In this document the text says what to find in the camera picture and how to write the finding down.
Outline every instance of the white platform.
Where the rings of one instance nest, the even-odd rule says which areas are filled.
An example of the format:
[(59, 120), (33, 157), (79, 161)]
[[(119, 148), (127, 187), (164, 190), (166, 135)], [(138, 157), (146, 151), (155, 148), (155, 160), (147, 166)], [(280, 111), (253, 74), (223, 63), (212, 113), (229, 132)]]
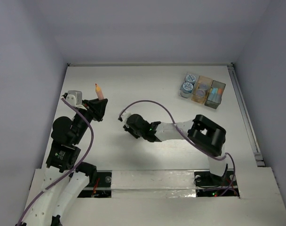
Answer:
[[(222, 104), (217, 110), (178, 96), (187, 71), (226, 84)], [(136, 100), (155, 100), (166, 106), (176, 121), (187, 121), (194, 119), (196, 114), (203, 114), (226, 129), (225, 151), (234, 158), (241, 199), (162, 199), (146, 198), (146, 194), (137, 196), (145, 198), (136, 198), (134, 193), (129, 196), (123, 193), (109, 199), (77, 199), (64, 221), (65, 226), (286, 226), (286, 210), (273, 173), (270, 168), (256, 166), (226, 66), (68, 67), (62, 94), (68, 90), (81, 90), (83, 98), (93, 99), (95, 83), (102, 87), (109, 102), (103, 122), (92, 122), (95, 139), (86, 162), (96, 165), (98, 170), (208, 169), (207, 157), (185, 141), (148, 143), (134, 139), (122, 129), (117, 118), (124, 107)], [(170, 122), (164, 110), (150, 103), (139, 103), (130, 111), (150, 122)], [(63, 115), (72, 118), (74, 112), (59, 101), (55, 119)], [(79, 144), (82, 149), (80, 155), (86, 151), (89, 141), (87, 131)], [(51, 139), (44, 162), (50, 147)], [(29, 199), (38, 192), (43, 170), (39, 172), (34, 177)]]
[[(217, 110), (178, 96), (178, 89), (190, 71), (226, 84), (222, 104)], [(95, 132), (93, 148), (86, 161), (99, 170), (186, 170), (208, 169), (207, 158), (184, 140), (149, 143), (134, 139), (118, 121), (121, 110), (136, 100), (149, 99), (163, 104), (176, 121), (194, 119), (203, 114), (227, 131), (225, 151), (232, 154), (238, 170), (256, 168), (253, 151), (226, 66), (142, 66), (142, 67), (68, 67), (62, 94), (81, 90), (83, 98), (93, 99), (95, 83), (108, 98), (103, 122), (92, 122)], [(129, 109), (149, 122), (170, 122), (167, 113), (151, 103), (139, 103)], [(75, 114), (59, 101), (55, 119)], [(50, 138), (45, 160), (49, 154)], [(87, 130), (79, 147), (80, 156), (90, 142)]]

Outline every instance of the wire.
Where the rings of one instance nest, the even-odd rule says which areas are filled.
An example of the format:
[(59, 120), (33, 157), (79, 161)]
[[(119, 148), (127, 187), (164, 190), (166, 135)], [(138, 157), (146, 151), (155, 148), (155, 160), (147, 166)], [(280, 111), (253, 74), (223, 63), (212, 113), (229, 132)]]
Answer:
[(221, 186), (223, 186), (223, 183), (222, 183), (222, 185), (210, 186), (210, 187), (202, 187), (202, 186), (197, 185), (197, 187), (200, 187), (200, 188), (216, 188), (216, 187), (221, 187)]
[(93, 144), (93, 140), (94, 140), (94, 131), (92, 126), (90, 125), (90, 123), (87, 121), (87, 119), (76, 109), (74, 108), (72, 105), (70, 105), (63, 97), (61, 97), (61, 100), (69, 107), (71, 108), (73, 111), (76, 112), (76, 114), (78, 114), (83, 121), (85, 121), (85, 123), (87, 124), (87, 126), (89, 127), (90, 131), (91, 131), (91, 142), (90, 145), (87, 148), (87, 151), (85, 152), (85, 154), (83, 155), (83, 157), (79, 160), (79, 162), (74, 165), (74, 167), (72, 169), (70, 169), (68, 172), (66, 172), (64, 175), (62, 175), (61, 177), (59, 177), (56, 181), (54, 181), (53, 183), (51, 183), (49, 186), (47, 186), (44, 191), (41, 191), (30, 203), (29, 205), (26, 207), (26, 209), (23, 211), (18, 223), (16, 226), (21, 226), (22, 224), (22, 220), (24, 218), (24, 216), (26, 215), (26, 213), (28, 212), (28, 210), (30, 209), (30, 207), (35, 203), (35, 201), (37, 201), (45, 192), (45, 190), (49, 190), (50, 188), (52, 188), (54, 185), (56, 185), (58, 182), (60, 182), (62, 179), (64, 179), (66, 176), (70, 175), (85, 159), (85, 157), (87, 156), (87, 154), (90, 152), (92, 144)]
[[(221, 187), (221, 188), (209, 188), (209, 189), (203, 189), (203, 191), (204, 192), (207, 192), (207, 191), (216, 191), (216, 192), (218, 192), (219, 190), (223, 190), (223, 189), (225, 189), (224, 190), (224, 192), (226, 193), (227, 192), (227, 190), (226, 190), (226, 188), (224, 188), (224, 187)], [(236, 190), (235, 189), (233, 189), (233, 188), (229, 188), (228, 190), (230, 190), (230, 191), (233, 191), (234, 193), (235, 193), (235, 195), (236, 196), (238, 196), (238, 193), (236, 192)]]
[[(226, 178), (226, 181), (229, 182), (229, 183), (231, 183), (227, 178)], [(234, 185), (231, 184), (231, 186), (232, 186), (232, 188), (234, 189)]]
[(100, 178), (98, 178), (98, 179), (96, 180), (96, 184), (95, 184), (94, 187), (93, 187), (93, 194), (96, 193), (96, 188), (98, 187), (99, 180), (100, 180)]
[(131, 104), (128, 105), (126, 108), (124, 108), (124, 109), (121, 111), (121, 113), (119, 114), (119, 118), (121, 117), (121, 115), (122, 115), (129, 107), (131, 107), (132, 105), (135, 105), (135, 104), (137, 104), (137, 103), (141, 103), (141, 102), (150, 102), (150, 103), (154, 103), (154, 104), (159, 105), (160, 107), (162, 107), (162, 108), (168, 113), (169, 117), (171, 118), (172, 123), (174, 124), (174, 126), (175, 126), (176, 130), (179, 132), (179, 134), (180, 134), (186, 141), (188, 141), (189, 144), (191, 144), (193, 147), (195, 147), (196, 149), (198, 149), (199, 151), (201, 151), (201, 152), (204, 153), (205, 155), (207, 155), (207, 156), (209, 156), (210, 158), (215, 159), (215, 160), (217, 160), (217, 161), (222, 161), (222, 160), (224, 160), (224, 159), (227, 157), (227, 155), (228, 155), (228, 156), (231, 158), (231, 161), (232, 161), (232, 164), (233, 164), (233, 169), (234, 169), (234, 170), (233, 170), (233, 171), (234, 171), (233, 177), (232, 177), (232, 180), (231, 180), (230, 184), (229, 184), (226, 188), (217, 188), (217, 190), (225, 189), (224, 192), (219, 195), (219, 196), (223, 196), (228, 190), (231, 189), (230, 187), (231, 187), (231, 185), (232, 185), (232, 183), (233, 183), (233, 181), (234, 181), (234, 179), (235, 179), (235, 162), (234, 162), (232, 156), (231, 156), (229, 153), (226, 152), (226, 153), (224, 154), (224, 156), (221, 157), (221, 158), (213, 157), (213, 156), (209, 155), (207, 152), (205, 152), (204, 150), (202, 150), (202, 149), (200, 149), (199, 147), (197, 147), (197, 146), (195, 145), (195, 143), (193, 143), (187, 136), (185, 136), (185, 134), (178, 128), (178, 126), (176, 125), (176, 122), (175, 122), (175, 120), (174, 120), (172, 114), (171, 114), (171, 113), (169, 112), (169, 110), (168, 110), (167, 108), (165, 108), (162, 104), (160, 104), (160, 103), (158, 103), (158, 102), (156, 102), (156, 101), (153, 101), (153, 100), (138, 100), (138, 101), (135, 101), (135, 102), (131, 103)]

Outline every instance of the white wall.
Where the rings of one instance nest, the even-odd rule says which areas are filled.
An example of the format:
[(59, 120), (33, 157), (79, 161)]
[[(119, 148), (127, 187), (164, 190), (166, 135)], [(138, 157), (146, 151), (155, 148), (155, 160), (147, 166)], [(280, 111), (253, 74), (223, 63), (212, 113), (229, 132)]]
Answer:
[(271, 1), (235, 66), (261, 152), (286, 205), (286, 0)]
[(269, 0), (37, 0), (70, 63), (234, 62)]
[(0, 226), (22, 213), (66, 63), (31, 0), (0, 0)]

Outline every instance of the white panel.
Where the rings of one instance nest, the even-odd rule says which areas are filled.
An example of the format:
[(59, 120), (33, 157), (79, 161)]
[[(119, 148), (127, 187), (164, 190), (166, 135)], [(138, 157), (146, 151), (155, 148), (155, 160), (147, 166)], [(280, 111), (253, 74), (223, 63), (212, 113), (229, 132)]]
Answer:
[(0, 225), (22, 213), (66, 63), (33, 0), (0, 0)]
[[(226, 83), (222, 104), (217, 110), (185, 100), (178, 89), (187, 71), (209, 76)], [(162, 103), (176, 121), (194, 119), (203, 114), (227, 131), (225, 152), (233, 155), (237, 169), (256, 168), (253, 151), (246, 133), (234, 89), (225, 66), (142, 66), (142, 67), (69, 67), (62, 89), (81, 90), (83, 98), (94, 99), (95, 83), (109, 99), (102, 122), (92, 122), (95, 132), (93, 147), (85, 161), (99, 170), (187, 170), (208, 169), (207, 157), (185, 140), (149, 143), (135, 139), (123, 130), (118, 114), (128, 104), (141, 99)], [(147, 121), (170, 122), (168, 114), (159, 106), (139, 103), (129, 111), (138, 113)], [(59, 116), (72, 118), (74, 112), (62, 101), (56, 111)], [(50, 151), (49, 140), (45, 160)], [(84, 154), (90, 142), (86, 131), (78, 145)]]
[(286, 205), (286, 0), (271, 1), (235, 65), (263, 158)]
[(37, 0), (75, 62), (232, 62), (269, 0)]
[[(43, 179), (42, 169), (36, 171), (29, 199), (37, 193)], [(133, 171), (113, 172), (113, 183), (129, 187), (141, 184), (146, 179), (155, 179), (148, 187), (153, 189), (113, 190), (112, 198), (78, 198), (63, 225), (209, 225), (209, 226), (286, 226), (286, 210), (270, 168), (256, 168), (239, 173), (237, 182), (241, 198), (212, 197), (195, 198), (195, 191), (155, 189), (164, 183), (177, 180), (181, 185), (190, 183), (188, 173), (180, 171), (179, 178), (168, 180), (168, 174), (137, 172), (131, 184)]]
[(77, 199), (63, 225), (115, 226), (286, 226), (281, 197), (176, 199)]
[(192, 170), (114, 170), (112, 190), (195, 189)]

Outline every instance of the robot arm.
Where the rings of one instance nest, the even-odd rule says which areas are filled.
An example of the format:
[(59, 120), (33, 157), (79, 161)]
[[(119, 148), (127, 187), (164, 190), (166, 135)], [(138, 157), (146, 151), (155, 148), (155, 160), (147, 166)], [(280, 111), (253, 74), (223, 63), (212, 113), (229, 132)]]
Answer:
[[(62, 98), (78, 111), (90, 123), (102, 121), (108, 99), (82, 100), (80, 91), (68, 91)], [(41, 186), (41, 196), (31, 206), (24, 217), (22, 226), (61, 226), (61, 220), (74, 203), (79, 193), (89, 183), (97, 179), (96, 166), (82, 162), (74, 167), (80, 153), (76, 146), (88, 128), (87, 123), (76, 114), (71, 120), (59, 117), (53, 123), (51, 137), (53, 142), (46, 161), (46, 171)], [(53, 187), (46, 187), (54, 183), (64, 174), (70, 174)]]
[[(142, 116), (127, 111), (118, 119), (124, 123), (123, 129), (137, 139), (142, 137), (149, 142), (184, 139), (172, 123), (160, 121), (149, 123)], [(222, 155), (226, 130), (201, 114), (196, 115), (193, 120), (179, 122), (176, 125), (196, 147), (208, 155), (210, 172), (223, 177), (227, 170), (227, 164), (225, 161), (213, 160), (210, 156)]]

